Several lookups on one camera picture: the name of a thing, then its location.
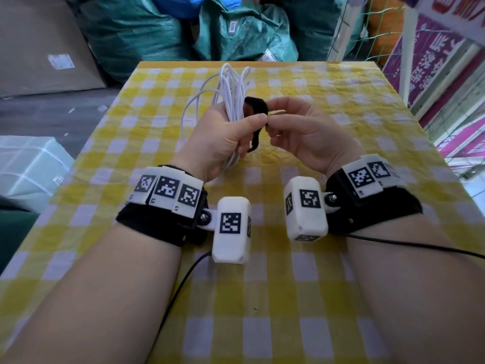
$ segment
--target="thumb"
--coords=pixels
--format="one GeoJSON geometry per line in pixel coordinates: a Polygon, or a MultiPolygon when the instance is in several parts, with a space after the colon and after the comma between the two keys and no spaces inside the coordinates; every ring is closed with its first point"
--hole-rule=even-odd
{"type": "Polygon", "coordinates": [[[270,115],[268,117],[268,125],[282,131],[295,131],[299,134],[312,134],[318,131],[318,125],[306,117],[301,115],[270,115]]]}
{"type": "Polygon", "coordinates": [[[230,123],[232,140],[239,141],[241,138],[254,133],[268,123],[268,116],[264,113],[247,116],[244,119],[230,123]]]}

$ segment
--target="hand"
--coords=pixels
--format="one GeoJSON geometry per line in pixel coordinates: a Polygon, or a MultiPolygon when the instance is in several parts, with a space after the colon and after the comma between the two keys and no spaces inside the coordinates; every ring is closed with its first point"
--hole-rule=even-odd
{"type": "MultiPolygon", "coordinates": [[[[245,105],[245,112],[250,111],[245,105]]],[[[170,164],[189,172],[203,182],[214,180],[224,162],[237,151],[244,158],[253,132],[266,125],[263,113],[229,122],[223,103],[211,106],[200,118],[189,140],[170,164]]]]}
{"type": "Polygon", "coordinates": [[[267,104],[270,111],[285,111],[268,116],[271,145],[287,150],[327,178],[366,154],[350,134],[311,103],[278,97],[267,104]]]}

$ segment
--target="tabletop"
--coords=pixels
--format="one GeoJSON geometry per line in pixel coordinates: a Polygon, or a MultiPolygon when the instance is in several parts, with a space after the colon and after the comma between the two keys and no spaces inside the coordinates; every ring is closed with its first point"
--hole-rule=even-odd
{"type": "MultiPolygon", "coordinates": [[[[140,63],[0,277],[0,353],[76,258],[114,224],[142,169],[166,164],[181,148],[185,104],[221,65],[140,63]]],[[[368,153],[390,161],[425,214],[458,247],[483,250],[482,214],[374,63],[231,65],[253,67],[249,96],[299,96],[324,109],[368,153]]],[[[210,100],[211,94],[203,96],[201,112],[210,100]]],[[[196,122],[192,105],[186,135],[196,122]]],[[[249,263],[205,259],[197,266],[150,362],[392,362],[361,297],[344,239],[288,240],[283,189],[298,175],[325,181],[271,147],[262,131],[256,151],[207,184],[211,207],[223,196],[251,202],[249,263]]],[[[177,284],[210,248],[210,237],[201,247],[184,247],[177,284]]]]}

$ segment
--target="table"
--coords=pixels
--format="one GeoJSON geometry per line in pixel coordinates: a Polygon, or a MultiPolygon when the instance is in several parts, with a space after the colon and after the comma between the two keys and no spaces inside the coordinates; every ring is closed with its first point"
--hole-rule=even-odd
{"type": "MultiPolygon", "coordinates": [[[[295,95],[323,108],[368,153],[389,159],[457,246],[483,249],[482,214],[374,63],[231,64],[254,67],[250,96],[295,95]]],[[[167,163],[181,148],[182,110],[221,65],[140,63],[0,277],[1,350],[74,260],[112,226],[142,169],[167,163]]],[[[203,97],[202,110],[210,99],[203,97]]],[[[195,106],[184,122],[190,134],[195,106]]],[[[207,184],[210,205],[230,195],[251,202],[250,261],[215,265],[205,259],[194,270],[150,362],[392,362],[362,300],[344,240],[288,240],[283,189],[297,175],[324,183],[271,147],[263,131],[258,150],[207,184]]],[[[210,248],[211,240],[184,248],[177,283],[210,248]]]]}

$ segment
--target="forearm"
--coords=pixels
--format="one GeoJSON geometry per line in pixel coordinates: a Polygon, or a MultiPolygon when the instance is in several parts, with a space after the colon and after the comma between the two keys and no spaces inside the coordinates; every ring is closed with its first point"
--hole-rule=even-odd
{"type": "MultiPolygon", "coordinates": [[[[355,234],[453,246],[423,215],[355,234]]],[[[350,238],[348,248],[373,317],[400,362],[483,362],[485,273],[471,257],[350,238]]]]}
{"type": "Polygon", "coordinates": [[[2,363],[143,363],[180,254],[177,246],[116,225],[59,281],[2,363]]]}

